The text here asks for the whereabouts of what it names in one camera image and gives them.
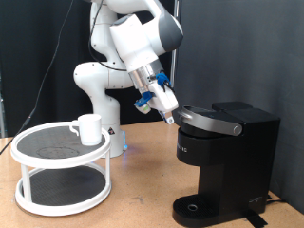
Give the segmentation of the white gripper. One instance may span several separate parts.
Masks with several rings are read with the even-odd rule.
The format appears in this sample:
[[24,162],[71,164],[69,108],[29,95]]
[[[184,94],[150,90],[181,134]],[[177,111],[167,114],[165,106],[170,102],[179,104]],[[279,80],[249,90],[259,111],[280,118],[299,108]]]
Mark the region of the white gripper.
[[159,110],[159,114],[161,115],[162,119],[166,123],[172,124],[174,122],[174,118],[172,112],[170,111],[179,106],[175,94],[167,86],[162,88],[157,83],[150,84],[148,89],[154,94],[154,96],[148,101],[149,106]]

